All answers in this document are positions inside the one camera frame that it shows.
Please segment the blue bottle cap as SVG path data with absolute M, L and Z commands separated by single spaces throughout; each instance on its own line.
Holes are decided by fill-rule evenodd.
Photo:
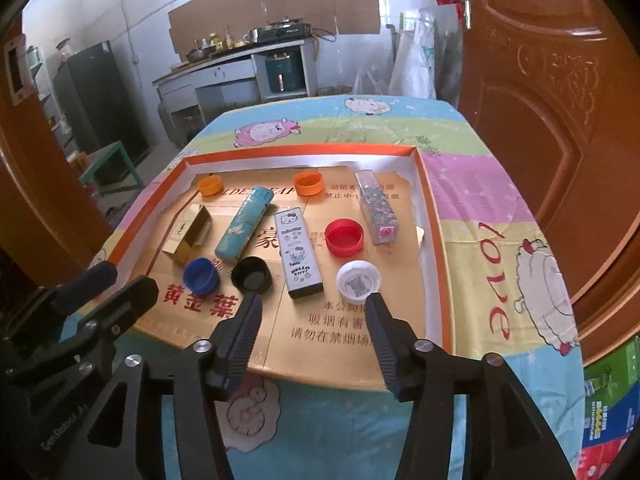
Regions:
M 207 258 L 196 258 L 189 262 L 183 270 L 183 284 L 198 296 L 206 296 L 213 292 L 220 283 L 216 266 Z

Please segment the black bottle cap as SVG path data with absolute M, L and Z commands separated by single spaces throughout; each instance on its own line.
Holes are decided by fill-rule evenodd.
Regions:
M 272 285 L 268 264 L 259 257 L 241 259 L 231 271 L 232 284 L 243 294 L 264 294 Z

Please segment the white bottle cap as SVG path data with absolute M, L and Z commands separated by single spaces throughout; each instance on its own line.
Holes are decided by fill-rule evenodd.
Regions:
M 343 300 L 350 304 L 364 304 L 371 294 L 380 291 L 382 276 L 373 263 L 354 260 L 338 269 L 335 281 Z

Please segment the teal floral lighter case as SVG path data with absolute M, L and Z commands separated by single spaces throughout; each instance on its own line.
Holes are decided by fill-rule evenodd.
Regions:
M 269 188 L 262 186 L 255 186 L 250 191 L 215 248 L 215 255 L 219 260 L 225 263 L 237 263 L 241 259 L 273 196 Z

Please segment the white hello kitty lighter case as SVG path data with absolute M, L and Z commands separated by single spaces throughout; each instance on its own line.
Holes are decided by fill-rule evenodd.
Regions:
M 280 257 L 288 294 L 292 299 L 323 292 L 320 269 L 303 211 L 299 207 L 274 214 Z

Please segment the red bottle cap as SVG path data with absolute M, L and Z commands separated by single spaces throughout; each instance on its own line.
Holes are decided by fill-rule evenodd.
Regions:
M 324 230 L 326 247 L 335 257 L 349 258 L 363 250 L 364 232 L 362 225 L 352 219 L 336 219 Z

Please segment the orange bottle cap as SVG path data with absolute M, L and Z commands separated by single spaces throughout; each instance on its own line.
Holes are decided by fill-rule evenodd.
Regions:
M 299 196 L 319 195 L 324 190 L 322 174 L 316 170 L 301 171 L 294 176 L 294 188 Z
M 216 174 L 211 174 L 198 181 L 198 192 L 203 197 L 210 197 L 218 195 L 224 189 L 221 177 Z

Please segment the clear glitter lighter case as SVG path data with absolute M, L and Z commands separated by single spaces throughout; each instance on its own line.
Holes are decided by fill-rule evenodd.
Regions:
M 399 232 L 399 221 L 385 195 L 382 184 L 372 170 L 355 172 L 358 197 L 364 220 L 375 245 L 393 243 Z

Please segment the green stool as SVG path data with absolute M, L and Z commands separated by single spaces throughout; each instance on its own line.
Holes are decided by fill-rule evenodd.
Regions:
M 122 184 L 116 181 L 114 167 L 115 159 L 118 159 L 122 166 L 126 168 L 126 174 L 134 179 L 130 184 Z M 96 176 L 100 173 L 108 174 L 107 185 L 99 185 Z M 101 195 L 114 195 L 119 193 L 140 192 L 144 189 L 142 177 L 138 174 L 122 141 L 100 148 L 88 156 L 88 166 L 79 177 L 80 184 L 90 193 L 100 193 Z

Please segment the cartoon sheep patterned tablecloth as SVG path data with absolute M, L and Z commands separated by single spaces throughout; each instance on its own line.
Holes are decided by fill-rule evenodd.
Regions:
M 355 179 L 372 170 L 399 221 L 390 244 L 366 240 L 359 257 L 380 272 L 393 315 L 458 356 L 502 354 L 534 399 L 571 465 L 582 448 L 582 354 L 558 263 L 500 162 L 451 105 L 416 98 L 301 99 L 232 110 L 210 122 L 129 208 L 98 258 L 122 280 L 148 274 L 157 303 L 125 349 L 158 356 L 207 336 L 231 316 L 238 291 L 186 289 L 162 246 L 196 184 L 221 174 L 206 205 L 214 224 L 195 255 L 211 257 L 255 186 L 274 209 L 300 208 L 322 292 L 293 300 L 273 218 L 246 251 L 267 261 L 273 285 L 245 382 L 218 406 L 239 479 L 390 479 L 411 408 L 385 389 L 363 307 L 336 287 L 333 220 L 360 220 Z

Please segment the dark grey refrigerator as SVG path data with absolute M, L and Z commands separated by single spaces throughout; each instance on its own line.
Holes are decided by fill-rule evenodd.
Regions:
M 62 63 L 53 87 L 81 151 L 91 155 L 119 141 L 135 164 L 149 151 L 108 41 Z

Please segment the white kitchen counter cabinet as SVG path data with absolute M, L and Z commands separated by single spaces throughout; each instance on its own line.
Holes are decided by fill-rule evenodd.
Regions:
M 305 87 L 274 93 L 269 88 L 265 60 L 276 52 L 298 51 Z M 153 82 L 158 114 L 168 132 L 191 140 L 218 116 L 256 104 L 315 96 L 318 44 L 312 38 L 267 44 L 186 66 Z

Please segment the white plastic bags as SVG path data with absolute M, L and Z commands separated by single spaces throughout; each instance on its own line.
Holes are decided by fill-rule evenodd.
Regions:
M 452 3 L 432 4 L 410 18 L 407 29 L 392 30 L 392 68 L 386 79 L 360 68 L 352 94 L 413 96 L 459 104 L 463 20 Z

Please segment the brown wooden door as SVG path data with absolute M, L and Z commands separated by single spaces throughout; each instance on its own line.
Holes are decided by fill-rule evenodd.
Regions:
M 604 0 L 463 0 L 461 113 L 560 265 L 582 355 L 639 329 L 639 57 Z

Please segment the cardboard wall sheet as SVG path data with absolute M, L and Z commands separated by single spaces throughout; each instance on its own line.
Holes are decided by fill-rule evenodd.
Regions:
M 239 40 L 249 30 L 289 18 L 340 35 L 376 35 L 378 0 L 191 0 L 168 13 L 174 51 L 185 56 L 198 40 L 226 32 Z

